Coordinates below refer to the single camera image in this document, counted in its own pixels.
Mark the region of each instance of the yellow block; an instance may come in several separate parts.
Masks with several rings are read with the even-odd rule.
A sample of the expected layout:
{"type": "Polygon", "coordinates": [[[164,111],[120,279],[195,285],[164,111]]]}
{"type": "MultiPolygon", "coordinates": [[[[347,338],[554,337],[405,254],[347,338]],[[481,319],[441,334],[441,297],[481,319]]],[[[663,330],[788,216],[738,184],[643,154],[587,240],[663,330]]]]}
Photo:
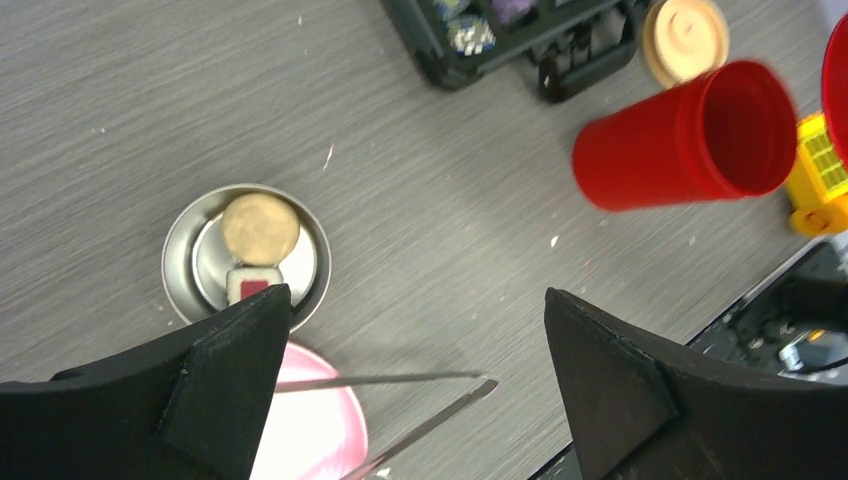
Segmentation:
{"type": "Polygon", "coordinates": [[[822,114],[798,126],[798,153],[786,181],[794,230],[817,236],[848,230],[848,170],[836,155],[822,114]]]}

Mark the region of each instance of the metal bowl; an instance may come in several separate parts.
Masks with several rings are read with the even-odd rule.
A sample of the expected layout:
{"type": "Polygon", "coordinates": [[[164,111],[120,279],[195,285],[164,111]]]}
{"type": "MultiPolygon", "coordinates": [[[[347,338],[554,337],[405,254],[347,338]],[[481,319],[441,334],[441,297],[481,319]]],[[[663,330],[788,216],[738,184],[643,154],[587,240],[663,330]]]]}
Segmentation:
{"type": "Polygon", "coordinates": [[[332,257],[327,234],[315,215],[286,192],[241,183],[213,190],[195,200],[171,226],[162,248],[162,283],[168,301],[187,324],[227,307],[226,275],[238,266],[221,236],[221,214],[236,198],[265,193],[285,200],[300,219],[300,238],[279,265],[292,291],[294,331],[315,313],[330,286],[332,257]]]}

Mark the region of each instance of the table surface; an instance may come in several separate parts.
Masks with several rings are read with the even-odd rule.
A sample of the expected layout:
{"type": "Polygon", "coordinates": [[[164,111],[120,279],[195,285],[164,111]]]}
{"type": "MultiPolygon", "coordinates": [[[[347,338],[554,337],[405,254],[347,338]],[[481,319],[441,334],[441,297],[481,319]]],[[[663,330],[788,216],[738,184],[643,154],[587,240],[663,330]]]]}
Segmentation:
{"type": "MultiPolygon", "coordinates": [[[[731,57],[770,62],[814,112],[820,11],[718,3],[731,57]]],[[[266,183],[333,247],[325,304],[295,341],[345,373],[503,381],[392,461],[395,480],[526,478],[569,441],[546,287],[687,340],[804,243],[782,193],[622,215],[583,199],[571,143],[659,90],[641,59],[559,106],[521,63],[446,94],[378,0],[11,0],[0,58],[0,381],[180,328],[159,277],[171,222],[215,187],[266,183]]],[[[372,447],[460,388],[361,390],[372,447]]]]}

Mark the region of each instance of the red plastic cup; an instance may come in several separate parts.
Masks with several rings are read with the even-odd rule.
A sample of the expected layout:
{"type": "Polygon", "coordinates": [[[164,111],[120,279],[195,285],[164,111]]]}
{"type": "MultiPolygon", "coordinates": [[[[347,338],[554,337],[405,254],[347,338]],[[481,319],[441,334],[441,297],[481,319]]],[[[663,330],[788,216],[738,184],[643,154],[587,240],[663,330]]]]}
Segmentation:
{"type": "Polygon", "coordinates": [[[848,15],[836,24],[822,65],[822,107],[830,141],[848,161],[848,15]]]}
{"type": "Polygon", "coordinates": [[[796,122],[768,67],[732,62],[591,122],[574,143],[574,176],[609,211],[758,197],[789,176],[796,122]]]}

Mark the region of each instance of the storage case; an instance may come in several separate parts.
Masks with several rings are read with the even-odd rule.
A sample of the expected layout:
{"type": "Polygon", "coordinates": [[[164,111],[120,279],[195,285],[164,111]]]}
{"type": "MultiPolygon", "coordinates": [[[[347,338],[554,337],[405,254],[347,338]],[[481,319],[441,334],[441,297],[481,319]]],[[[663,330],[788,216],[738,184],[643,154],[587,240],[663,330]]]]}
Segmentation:
{"type": "Polygon", "coordinates": [[[627,65],[636,53],[650,4],[650,0],[539,0],[523,18],[505,26],[491,0],[472,0],[466,13],[486,18],[495,44],[484,53],[461,56],[451,47],[433,0],[382,1],[407,49],[435,85],[457,90],[525,56],[538,68],[539,90],[551,102],[565,101],[627,65]],[[616,23],[618,42],[596,51],[593,36],[615,35],[610,29],[616,23]]]}

